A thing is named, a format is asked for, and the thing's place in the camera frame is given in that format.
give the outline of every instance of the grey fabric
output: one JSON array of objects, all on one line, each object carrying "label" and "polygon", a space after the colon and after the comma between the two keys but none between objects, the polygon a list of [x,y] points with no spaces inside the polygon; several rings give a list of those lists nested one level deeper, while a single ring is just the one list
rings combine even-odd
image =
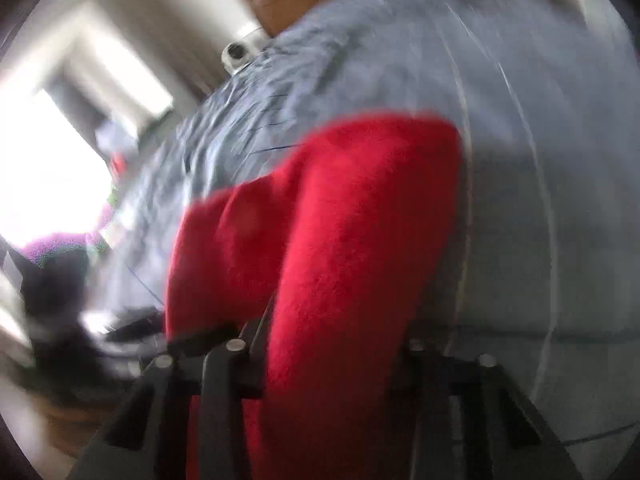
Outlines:
[{"label": "grey fabric", "polygon": [[[456,327],[443,349],[495,355],[561,440],[635,422],[640,73],[630,45],[545,0],[313,9],[158,151],[98,307],[159,305],[149,290],[162,297],[191,202],[266,174],[313,127],[379,108],[437,112],[465,145],[456,229],[422,309]],[[574,458],[602,478],[630,438]]]}]

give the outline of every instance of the wrinkled fabric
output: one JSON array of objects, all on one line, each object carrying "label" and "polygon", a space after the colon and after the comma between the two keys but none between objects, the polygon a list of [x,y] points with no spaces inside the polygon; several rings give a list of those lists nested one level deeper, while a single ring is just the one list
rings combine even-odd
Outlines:
[{"label": "wrinkled fabric", "polygon": [[255,480],[372,478],[388,378],[449,237],[459,168],[450,124],[373,114],[316,130],[272,173],[188,209],[168,337],[241,326],[274,298],[262,399],[244,403]]},{"label": "wrinkled fabric", "polygon": [[126,201],[132,232],[96,307],[162,308],[190,203],[269,173],[311,128],[380,108],[433,111],[464,143],[426,330],[449,354],[495,355],[586,477],[606,477],[640,417],[640,73],[630,45],[594,37],[546,0],[311,10],[142,172]]}]

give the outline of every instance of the black object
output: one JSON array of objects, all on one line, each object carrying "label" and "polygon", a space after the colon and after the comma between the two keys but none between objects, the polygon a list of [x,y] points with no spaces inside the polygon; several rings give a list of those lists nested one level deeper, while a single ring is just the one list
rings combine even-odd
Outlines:
[{"label": "black object", "polygon": [[[199,478],[250,480],[241,399],[262,395],[272,309],[204,357],[156,358],[68,480],[184,478],[189,399],[197,394]],[[410,380],[392,387],[420,395],[412,480],[580,479],[540,414],[491,359],[462,362],[412,340],[399,368],[396,377]]]},{"label": "black object", "polygon": [[232,43],[226,51],[231,59],[242,59],[246,56],[246,48],[242,43]]},{"label": "black object", "polygon": [[79,320],[89,269],[84,247],[52,251],[38,266],[0,237],[0,266],[7,257],[20,277],[14,286],[24,300],[24,329],[34,362],[25,366],[9,359],[13,379],[58,405],[119,402],[138,378],[139,362],[148,364],[166,347],[157,335],[162,317],[145,312],[144,319],[121,320],[107,334],[111,339],[98,337]]},{"label": "black object", "polygon": [[108,343],[125,343],[159,334],[164,330],[164,313],[156,307],[137,308],[112,324],[104,336]]}]

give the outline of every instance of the wooden floor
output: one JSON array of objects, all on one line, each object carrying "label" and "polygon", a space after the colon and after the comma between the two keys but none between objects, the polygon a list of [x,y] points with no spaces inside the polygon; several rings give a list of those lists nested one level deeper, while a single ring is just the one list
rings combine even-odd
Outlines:
[{"label": "wooden floor", "polygon": [[65,479],[75,460],[47,443],[47,421],[37,403],[4,375],[0,375],[0,413],[40,476],[44,480]]}]

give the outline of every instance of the red towel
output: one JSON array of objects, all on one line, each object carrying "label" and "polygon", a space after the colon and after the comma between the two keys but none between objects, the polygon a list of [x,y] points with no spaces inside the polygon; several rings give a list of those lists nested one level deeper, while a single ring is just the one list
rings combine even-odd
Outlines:
[{"label": "red towel", "polygon": [[254,479],[368,475],[392,361],[452,227],[459,166],[449,123],[366,116],[320,128],[273,173],[186,213],[169,337],[259,317],[276,294],[264,399],[245,404]]}]

